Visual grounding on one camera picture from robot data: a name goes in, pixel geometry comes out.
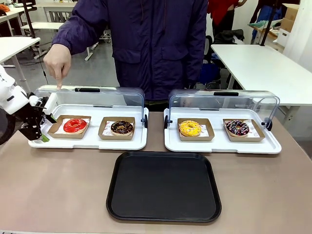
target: dark donut with sprinkles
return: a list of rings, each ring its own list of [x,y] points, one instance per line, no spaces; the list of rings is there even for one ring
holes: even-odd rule
[[[112,124],[111,131],[115,136],[129,136],[133,131],[133,126],[127,121],[117,121]]]
[[[249,132],[247,123],[240,120],[228,121],[225,126],[229,130],[230,135],[234,137],[246,137]]]

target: white tray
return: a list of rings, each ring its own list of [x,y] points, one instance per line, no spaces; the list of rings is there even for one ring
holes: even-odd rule
[[[164,119],[169,110],[164,111]],[[177,129],[178,118],[208,118],[214,138],[210,142],[181,141]],[[219,111],[202,111],[197,108],[172,108],[171,120],[165,129],[165,146],[174,152],[236,152],[245,154],[278,154],[282,147],[266,128],[263,129],[265,139],[261,142],[231,142],[223,126],[224,118],[253,119],[261,126],[261,119],[256,112],[249,109],[220,109]]]
[[[47,132],[52,126],[49,121],[41,127],[42,134],[50,141],[29,141],[29,145],[35,148],[95,148],[106,150],[140,150],[146,145],[147,128],[141,123],[142,108],[136,106],[113,106],[112,108],[94,107],[93,105],[59,105],[52,112],[55,119],[60,115],[91,116],[90,125],[83,139],[57,139],[52,138]],[[148,117],[148,109],[144,108],[144,114]],[[98,136],[98,129],[104,117],[134,117],[136,130],[132,140],[102,140]]]

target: white bench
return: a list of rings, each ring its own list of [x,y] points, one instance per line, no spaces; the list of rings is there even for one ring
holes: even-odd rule
[[[33,29],[46,29],[46,30],[58,30],[64,23],[55,23],[55,22],[33,22],[31,25],[33,26]],[[21,27],[22,30],[28,29],[29,25],[25,25]],[[91,49],[94,50],[94,48],[98,45],[98,43],[94,44]],[[47,51],[39,52],[39,55],[35,57],[37,59],[39,56],[42,56],[46,54]],[[88,56],[84,59],[85,61],[88,61],[90,57],[92,56],[93,52],[90,52],[89,47],[87,48]]]

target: red icing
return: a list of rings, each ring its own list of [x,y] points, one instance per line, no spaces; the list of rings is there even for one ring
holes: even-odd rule
[[[75,133],[87,126],[87,122],[81,118],[74,118],[64,124],[64,131],[67,133]]]

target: donut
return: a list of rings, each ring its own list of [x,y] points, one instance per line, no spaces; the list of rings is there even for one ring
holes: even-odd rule
[[[73,118],[64,124],[64,132],[66,134],[81,134],[87,127],[87,122],[81,118]]]
[[[115,136],[129,136],[133,132],[133,126],[127,121],[117,121],[112,124],[111,132]]]
[[[197,137],[200,135],[201,127],[199,123],[187,120],[180,124],[180,132],[185,137]]]
[[[240,120],[231,120],[225,123],[227,130],[233,137],[246,137],[249,132],[247,123]]]

